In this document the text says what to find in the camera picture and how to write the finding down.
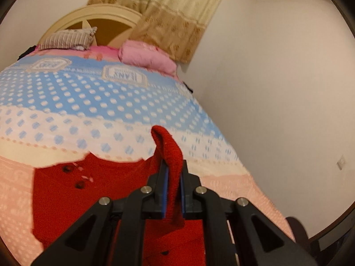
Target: silver bolt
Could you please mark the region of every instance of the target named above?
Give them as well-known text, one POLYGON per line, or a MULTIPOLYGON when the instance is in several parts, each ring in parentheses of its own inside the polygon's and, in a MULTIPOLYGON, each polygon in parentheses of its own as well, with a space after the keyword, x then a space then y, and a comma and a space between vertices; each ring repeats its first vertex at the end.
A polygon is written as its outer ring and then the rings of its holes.
POLYGON ((241 197, 241 198, 237 199, 237 203, 238 203, 238 205, 245 207, 246 205, 249 204, 249 200, 244 197, 241 197))
POLYGON ((143 186, 141 188, 141 192, 144 194, 149 194, 152 191, 152 188, 150 186, 143 186))
POLYGON ((198 186, 195 189, 197 194, 205 194, 207 192, 207 188, 203 186, 198 186))
POLYGON ((108 197, 101 197, 99 200, 100 205, 107 205, 110 203, 110 198, 108 197))

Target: mattress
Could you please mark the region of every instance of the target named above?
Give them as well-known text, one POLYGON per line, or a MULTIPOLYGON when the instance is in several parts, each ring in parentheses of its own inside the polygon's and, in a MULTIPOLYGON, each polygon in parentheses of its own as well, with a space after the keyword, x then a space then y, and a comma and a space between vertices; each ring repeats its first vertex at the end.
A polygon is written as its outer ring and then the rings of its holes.
POLYGON ((148 158, 152 125, 171 133, 204 186, 228 199, 247 197, 293 238, 183 83, 105 53, 34 52, 0 73, 0 236, 21 265, 42 252, 31 233, 34 168, 87 152, 113 161, 148 158))

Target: wooden headboard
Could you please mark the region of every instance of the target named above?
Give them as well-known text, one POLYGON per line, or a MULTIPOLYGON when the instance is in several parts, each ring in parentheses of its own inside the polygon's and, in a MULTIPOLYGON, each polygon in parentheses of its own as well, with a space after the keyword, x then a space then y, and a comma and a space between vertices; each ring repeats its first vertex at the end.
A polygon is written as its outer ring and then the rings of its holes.
POLYGON ((141 14, 118 5, 95 4, 79 8, 55 22, 42 36, 41 43, 49 35, 64 29, 97 27, 92 45, 119 48, 129 37, 141 19, 141 14))

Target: curtain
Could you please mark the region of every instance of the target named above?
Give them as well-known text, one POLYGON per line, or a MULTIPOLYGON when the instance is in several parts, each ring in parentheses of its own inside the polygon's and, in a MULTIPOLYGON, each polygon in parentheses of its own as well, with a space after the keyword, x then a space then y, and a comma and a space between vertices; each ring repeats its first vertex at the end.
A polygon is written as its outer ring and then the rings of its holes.
POLYGON ((117 3, 142 13, 130 39, 158 46, 183 63, 192 56, 221 0, 89 0, 117 3))

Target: red sweater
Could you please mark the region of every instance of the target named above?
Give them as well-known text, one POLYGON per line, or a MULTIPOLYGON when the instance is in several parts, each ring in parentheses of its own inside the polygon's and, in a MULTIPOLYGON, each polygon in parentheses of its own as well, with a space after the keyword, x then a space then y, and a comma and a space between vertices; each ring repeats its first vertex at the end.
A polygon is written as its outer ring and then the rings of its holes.
POLYGON ((176 199, 182 169, 181 150, 161 126, 153 126, 152 137, 157 148, 147 160, 116 163, 89 153, 81 161, 35 169, 33 234, 44 249, 100 197, 120 199, 146 185, 148 177, 158 172, 161 160, 165 159, 169 166, 166 218, 146 222, 143 265, 205 265, 202 223, 184 221, 176 199))

